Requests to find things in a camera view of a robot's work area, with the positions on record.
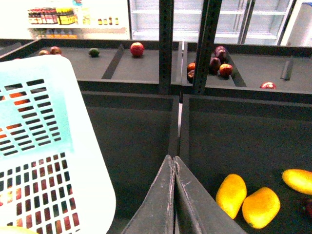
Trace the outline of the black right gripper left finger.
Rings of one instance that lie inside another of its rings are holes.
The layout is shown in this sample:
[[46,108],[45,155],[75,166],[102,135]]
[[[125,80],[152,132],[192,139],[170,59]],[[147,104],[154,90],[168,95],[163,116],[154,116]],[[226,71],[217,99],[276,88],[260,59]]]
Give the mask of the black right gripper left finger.
[[146,197],[123,234],[173,234],[175,230],[175,167],[166,155]]

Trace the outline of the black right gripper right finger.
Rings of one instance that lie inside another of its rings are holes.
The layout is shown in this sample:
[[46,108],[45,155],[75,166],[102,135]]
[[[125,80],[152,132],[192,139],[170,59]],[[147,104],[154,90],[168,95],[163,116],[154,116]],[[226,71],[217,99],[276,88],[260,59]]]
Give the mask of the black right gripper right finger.
[[182,159],[174,158],[175,210],[181,234],[244,234],[215,202]]

